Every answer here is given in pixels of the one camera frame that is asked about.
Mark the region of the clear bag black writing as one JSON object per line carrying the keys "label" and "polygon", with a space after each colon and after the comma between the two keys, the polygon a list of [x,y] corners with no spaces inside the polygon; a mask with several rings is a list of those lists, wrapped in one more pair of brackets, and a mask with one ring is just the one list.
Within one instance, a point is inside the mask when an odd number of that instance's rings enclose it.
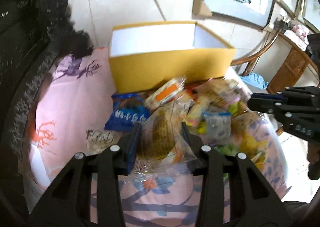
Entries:
{"label": "clear bag black writing", "polygon": [[86,145],[88,155],[102,153],[108,147],[117,144],[123,133],[113,130],[86,131]]}

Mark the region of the clear cracker snack bag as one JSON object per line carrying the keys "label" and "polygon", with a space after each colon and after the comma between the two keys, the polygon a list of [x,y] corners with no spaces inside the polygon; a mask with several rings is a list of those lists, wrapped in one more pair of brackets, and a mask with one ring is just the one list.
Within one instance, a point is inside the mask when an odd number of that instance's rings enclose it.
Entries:
{"label": "clear cracker snack bag", "polygon": [[182,134],[186,114],[184,105],[178,100],[170,101],[153,112],[142,126],[137,167],[151,170],[196,159]]}

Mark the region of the yellow cardboard box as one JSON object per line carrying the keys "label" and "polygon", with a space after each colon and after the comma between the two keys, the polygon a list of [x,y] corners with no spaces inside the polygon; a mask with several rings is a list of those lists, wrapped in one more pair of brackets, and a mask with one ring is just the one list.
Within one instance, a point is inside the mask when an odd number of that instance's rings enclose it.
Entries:
{"label": "yellow cardboard box", "polygon": [[236,48],[196,21],[163,21],[113,28],[109,63],[117,92],[159,87],[176,77],[188,82],[223,77]]}

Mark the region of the light blue cloth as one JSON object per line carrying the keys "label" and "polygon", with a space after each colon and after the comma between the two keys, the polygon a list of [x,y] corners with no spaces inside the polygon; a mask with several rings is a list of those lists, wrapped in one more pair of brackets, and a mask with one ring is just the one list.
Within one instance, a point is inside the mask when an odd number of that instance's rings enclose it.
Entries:
{"label": "light blue cloth", "polygon": [[266,90],[268,87],[268,82],[264,80],[264,77],[254,72],[246,76],[240,76],[240,78],[244,83],[256,87],[260,90]]}

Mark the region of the yellow pink snack pile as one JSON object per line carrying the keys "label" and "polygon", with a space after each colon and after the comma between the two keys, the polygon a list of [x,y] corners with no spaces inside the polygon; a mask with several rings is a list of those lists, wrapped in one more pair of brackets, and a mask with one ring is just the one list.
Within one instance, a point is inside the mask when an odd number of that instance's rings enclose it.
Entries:
{"label": "yellow pink snack pile", "polygon": [[195,97],[195,103],[184,120],[190,131],[202,139],[205,133],[203,113],[230,112],[231,142],[207,145],[224,155],[234,156],[243,152],[257,168],[263,169],[268,158],[269,132],[264,127],[264,117],[249,110],[248,98],[238,82],[233,79],[212,79],[190,92]]}

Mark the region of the wooden side cabinet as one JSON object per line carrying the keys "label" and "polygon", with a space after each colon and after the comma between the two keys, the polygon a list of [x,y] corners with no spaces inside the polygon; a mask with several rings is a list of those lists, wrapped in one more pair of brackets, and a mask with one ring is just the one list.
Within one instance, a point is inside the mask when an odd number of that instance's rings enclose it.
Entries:
{"label": "wooden side cabinet", "polygon": [[316,77],[318,78],[318,67],[308,54],[302,51],[283,33],[277,32],[277,39],[278,38],[282,38],[288,42],[291,49],[267,87],[269,94],[275,94],[278,91],[284,90],[286,87],[294,87],[309,65],[315,70]]}

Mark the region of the dark carved wooden furniture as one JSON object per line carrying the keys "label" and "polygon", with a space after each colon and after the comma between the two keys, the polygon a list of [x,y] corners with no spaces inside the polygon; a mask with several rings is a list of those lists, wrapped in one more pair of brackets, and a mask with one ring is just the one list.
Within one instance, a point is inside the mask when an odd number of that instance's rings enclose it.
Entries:
{"label": "dark carved wooden furniture", "polygon": [[1,0],[1,155],[20,157],[30,107],[55,58],[92,51],[68,0]]}

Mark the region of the orange white snack pack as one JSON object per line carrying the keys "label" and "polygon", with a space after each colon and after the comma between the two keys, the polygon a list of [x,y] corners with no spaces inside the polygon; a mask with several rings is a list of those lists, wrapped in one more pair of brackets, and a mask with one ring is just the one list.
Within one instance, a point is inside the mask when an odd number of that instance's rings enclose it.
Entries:
{"label": "orange white snack pack", "polygon": [[148,98],[144,100],[144,105],[150,110],[156,110],[161,105],[172,100],[176,95],[184,89],[186,77],[178,77],[169,80]]}

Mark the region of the blue snack bag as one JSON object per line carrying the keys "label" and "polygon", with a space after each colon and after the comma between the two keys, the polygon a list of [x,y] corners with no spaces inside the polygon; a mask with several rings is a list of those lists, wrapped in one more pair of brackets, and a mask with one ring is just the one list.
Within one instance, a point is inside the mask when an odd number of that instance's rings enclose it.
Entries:
{"label": "blue snack bag", "polygon": [[135,124],[145,122],[151,115],[145,99],[144,93],[113,94],[113,111],[104,129],[130,132]]}

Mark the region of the wooden chair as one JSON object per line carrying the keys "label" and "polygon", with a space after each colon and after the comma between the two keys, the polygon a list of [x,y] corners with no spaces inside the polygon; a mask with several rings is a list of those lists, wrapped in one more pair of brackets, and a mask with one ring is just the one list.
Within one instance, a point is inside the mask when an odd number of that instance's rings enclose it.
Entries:
{"label": "wooden chair", "polygon": [[272,47],[272,45],[275,43],[279,35],[280,35],[280,31],[276,31],[272,39],[260,51],[248,57],[232,60],[231,66],[247,64],[242,73],[242,76],[249,75],[253,71],[258,59]]}

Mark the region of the blue grey snack packet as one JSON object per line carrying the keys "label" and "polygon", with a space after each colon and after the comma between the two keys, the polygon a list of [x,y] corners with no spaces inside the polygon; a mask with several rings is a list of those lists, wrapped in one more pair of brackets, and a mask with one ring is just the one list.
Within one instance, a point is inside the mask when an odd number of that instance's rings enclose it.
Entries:
{"label": "blue grey snack packet", "polygon": [[231,113],[203,113],[205,121],[204,143],[224,145],[231,142]]}

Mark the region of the pink floral tablecloth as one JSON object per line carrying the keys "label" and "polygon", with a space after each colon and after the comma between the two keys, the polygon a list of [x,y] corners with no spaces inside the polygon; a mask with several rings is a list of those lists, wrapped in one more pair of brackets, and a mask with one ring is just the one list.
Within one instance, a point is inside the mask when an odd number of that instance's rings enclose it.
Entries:
{"label": "pink floral tablecloth", "polygon": [[[66,55],[50,69],[52,79],[49,85],[41,87],[32,143],[33,152],[41,156],[50,179],[46,189],[76,153],[90,156],[86,131],[105,130],[105,123],[113,111],[112,95],[120,94],[110,69],[109,50],[95,49],[90,56],[81,59]],[[188,114],[195,103],[191,89],[212,79],[225,79],[225,76],[196,82],[188,82],[186,78],[183,91],[170,101],[180,101]],[[153,89],[124,94],[144,93],[148,98],[165,83]],[[265,119],[264,127],[270,140],[267,161],[263,169],[258,169],[281,201],[287,192],[287,163],[272,124],[263,113],[258,114]],[[140,138],[143,123],[137,123],[140,125]],[[119,132],[124,136],[132,131]],[[193,170],[202,165],[196,156],[193,161],[142,170],[136,166],[135,158],[130,174],[118,177],[125,226],[196,226],[203,177],[193,175]],[[93,174],[90,201],[93,223],[98,222],[97,179],[98,175]],[[224,174],[223,183],[223,221],[227,223],[231,209],[228,174]]]}

